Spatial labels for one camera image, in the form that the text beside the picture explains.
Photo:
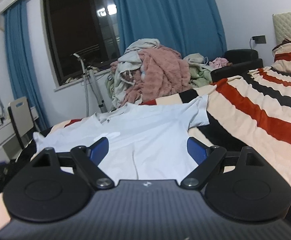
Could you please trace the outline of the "pink fluffy blanket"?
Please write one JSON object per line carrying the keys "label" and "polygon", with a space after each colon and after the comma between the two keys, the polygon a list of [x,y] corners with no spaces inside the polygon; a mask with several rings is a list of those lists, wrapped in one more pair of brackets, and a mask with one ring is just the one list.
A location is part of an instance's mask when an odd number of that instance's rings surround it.
{"label": "pink fluffy blanket", "polygon": [[141,67],[123,77],[130,78],[132,84],[127,88],[121,103],[151,101],[190,89],[189,64],[181,54],[171,48],[146,48],[138,52]]}

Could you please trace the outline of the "striped cream red black blanket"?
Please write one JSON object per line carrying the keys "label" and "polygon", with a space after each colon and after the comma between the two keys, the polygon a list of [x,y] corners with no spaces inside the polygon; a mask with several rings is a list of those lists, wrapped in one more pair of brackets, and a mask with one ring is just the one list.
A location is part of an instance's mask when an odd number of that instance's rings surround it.
{"label": "striped cream red black blanket", "polygon": [[[204,95],[208,96],[209,124],[189,129],[189,137],[229,151],[250,146],[291,185],[291,74],[270,67],[259,68],[142,105],[189,103]],[[62,122],[40,134],[46,136],[84,119]],[[38,153],[33,141],[0,181],[0,229],[11,220],[2,189]],[[286,219],[291,223],[291,207]]]}

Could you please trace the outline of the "blue curtain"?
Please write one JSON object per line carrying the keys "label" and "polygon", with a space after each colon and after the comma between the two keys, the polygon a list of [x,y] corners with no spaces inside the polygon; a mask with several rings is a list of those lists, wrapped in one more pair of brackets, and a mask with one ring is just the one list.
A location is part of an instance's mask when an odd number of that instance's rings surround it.
{"label": "blue curtain", "polygon": [[210,60],[227,50],[215,0],[114,0],[120,51],[141,38],[157,38],[182,56],[200,53]]}
{"label": "blue curtain", "polygon": [[15,99],[25,96],[39,115],[41,130],[49,128],[46,111],[35,75],[28,31],[26,0],[18,0],[4,13],[5,50],[9,79]]}

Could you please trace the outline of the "black wall socket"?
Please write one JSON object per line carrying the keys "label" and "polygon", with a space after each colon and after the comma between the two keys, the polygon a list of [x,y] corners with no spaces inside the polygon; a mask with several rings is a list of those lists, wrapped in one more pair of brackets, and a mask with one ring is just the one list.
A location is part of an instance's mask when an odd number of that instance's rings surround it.
{"label": "black wall socket", "polygon": [[265,35],[253,36],[252,40],[255,42],[255,44],[266,44],[266,36]]}

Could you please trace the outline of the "small pink garment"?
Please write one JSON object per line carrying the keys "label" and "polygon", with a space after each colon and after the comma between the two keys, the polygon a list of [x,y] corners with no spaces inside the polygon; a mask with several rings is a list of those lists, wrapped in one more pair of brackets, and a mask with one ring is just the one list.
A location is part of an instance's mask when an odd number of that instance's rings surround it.
{"label": "small pink garment", "polygon": [[209,66],[212,67],[213,69],[219,69],[228,65],[229,65],[228,60],[223,57],[217,57],[213,61],[209,61]]}

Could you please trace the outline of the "beige quilted headboard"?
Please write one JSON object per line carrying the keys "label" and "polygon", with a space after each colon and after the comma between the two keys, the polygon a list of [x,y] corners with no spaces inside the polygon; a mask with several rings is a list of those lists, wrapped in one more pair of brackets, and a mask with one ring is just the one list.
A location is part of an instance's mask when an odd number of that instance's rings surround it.
{"label": "beige quilted headboard", "polygon": [[276,44],[291,40],[291,12],[272,15]]}

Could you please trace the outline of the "grey white crumpled clothes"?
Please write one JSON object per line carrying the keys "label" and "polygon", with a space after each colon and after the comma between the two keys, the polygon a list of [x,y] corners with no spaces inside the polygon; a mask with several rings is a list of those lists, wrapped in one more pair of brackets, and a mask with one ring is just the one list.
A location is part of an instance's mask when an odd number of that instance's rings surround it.
{"label": "grey white crumpled clothes", "polygon": [[139,39],[128,46],[117,61],[110,64],[106,85],[113,107],[119,108],[124,102],[127,89],[136,84],[133,74],[141,70],[143,64],[139,52],[143,49],[158,48],[160,45],[157,38]]}

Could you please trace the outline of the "dark window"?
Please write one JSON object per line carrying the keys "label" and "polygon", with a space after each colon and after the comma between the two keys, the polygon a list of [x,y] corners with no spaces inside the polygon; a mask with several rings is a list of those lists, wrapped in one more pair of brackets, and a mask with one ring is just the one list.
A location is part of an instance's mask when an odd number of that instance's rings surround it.
{"label": "dark window", "polygon": [[82,76],[79,57],[96,72],[120,57],[114,0],[43,0],[43,9],[58,85]]}

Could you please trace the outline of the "right blue curtain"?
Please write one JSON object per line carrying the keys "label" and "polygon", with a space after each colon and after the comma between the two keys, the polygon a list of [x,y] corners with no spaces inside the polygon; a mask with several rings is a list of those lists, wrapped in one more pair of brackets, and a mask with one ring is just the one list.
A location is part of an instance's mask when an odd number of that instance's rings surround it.
{"label": "right blue curtain", "polygon": [[141,38],[157,38],[182,56],[200,53],[210,60],[227,50],[215,0],[114,0],[120,51]]}

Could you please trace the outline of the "black sofa chair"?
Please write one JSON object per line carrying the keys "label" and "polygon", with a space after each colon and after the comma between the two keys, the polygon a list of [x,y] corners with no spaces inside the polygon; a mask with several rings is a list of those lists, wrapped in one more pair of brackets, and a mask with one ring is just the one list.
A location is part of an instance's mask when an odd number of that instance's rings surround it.
{"label": "black sofa chair", "polygon": [[233,49],[224,54],[230,66],[221,67],[211,71],[212,82],[221,79],[244,74],[249,70],[263,68],[263,60],[259,58],[258,52],[254,49]]}

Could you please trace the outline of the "white t-shirt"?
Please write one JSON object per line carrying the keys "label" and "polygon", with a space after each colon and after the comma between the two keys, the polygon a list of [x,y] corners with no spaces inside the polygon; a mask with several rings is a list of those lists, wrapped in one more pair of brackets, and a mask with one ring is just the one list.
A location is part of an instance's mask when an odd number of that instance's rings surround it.
{"label": "white t-shirt", "polygon": [[174,105],[134,105],[95,113],[43,136],[35,132],[37,152],[52,147],[69,152],[106,137],[109,151],[98,167],[115,183],[119,180],[175,179],[181,182],[198,164],[187,150],[188,130],[209,124],[208,96]]}

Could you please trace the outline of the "striped pillow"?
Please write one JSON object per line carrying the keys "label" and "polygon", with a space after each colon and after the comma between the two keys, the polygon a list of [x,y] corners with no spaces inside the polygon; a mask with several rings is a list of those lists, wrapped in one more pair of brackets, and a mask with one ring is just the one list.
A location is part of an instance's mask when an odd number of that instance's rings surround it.
{"label": "striped pillow", "polygon": [[286,73],[291,73],[291,40],[285,39],[272,50],[274,57],[273,68]]}

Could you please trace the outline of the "green garment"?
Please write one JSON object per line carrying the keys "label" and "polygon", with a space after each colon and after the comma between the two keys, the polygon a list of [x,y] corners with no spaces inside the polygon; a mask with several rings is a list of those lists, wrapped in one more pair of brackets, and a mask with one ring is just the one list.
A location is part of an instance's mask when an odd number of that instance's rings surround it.
{"label": "green garment", "polygon": [[200,88],[212,83],[210,72],[213,70],[200,53],[189,54],[183,58],[189,65],[190,85],[192,88]]}

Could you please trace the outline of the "left blue curtain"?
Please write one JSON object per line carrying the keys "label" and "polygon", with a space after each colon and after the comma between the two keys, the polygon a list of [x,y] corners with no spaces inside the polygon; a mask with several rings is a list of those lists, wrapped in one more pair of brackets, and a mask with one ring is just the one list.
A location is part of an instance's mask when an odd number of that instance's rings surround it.
{"label": "left blue curtain", "polygon": [[49,128],[46,111],[35,75],[28,31],[26,0],[18,0],[4,13],[5,50],[9,79],[15,99],[25,96],[39,115],[41,130]]}

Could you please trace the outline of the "white desk with drawers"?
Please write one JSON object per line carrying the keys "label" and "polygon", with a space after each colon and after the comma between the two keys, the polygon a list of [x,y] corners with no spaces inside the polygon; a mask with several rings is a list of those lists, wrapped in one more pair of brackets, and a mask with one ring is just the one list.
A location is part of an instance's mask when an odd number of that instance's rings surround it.
{"label": "white desk with drawers", "polygon": [[0,164],[9,163],[21,152],[21,147],[15,135],[13,125],[6,121],[0,126]]}

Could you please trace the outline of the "beige black chair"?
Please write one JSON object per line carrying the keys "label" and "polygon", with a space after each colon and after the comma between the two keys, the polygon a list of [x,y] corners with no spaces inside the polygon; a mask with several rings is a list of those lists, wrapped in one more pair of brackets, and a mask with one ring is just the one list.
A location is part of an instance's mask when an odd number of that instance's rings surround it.
{"label": "beige black chair", "polygon": [[25,148],[22,140],[23,136],[26,135],[29,140],[32,140],[33,133],[39,131],[33,118],[28,99],[23,96],[10,102],[8,105],[8,113],[18,143],[23,150]]}

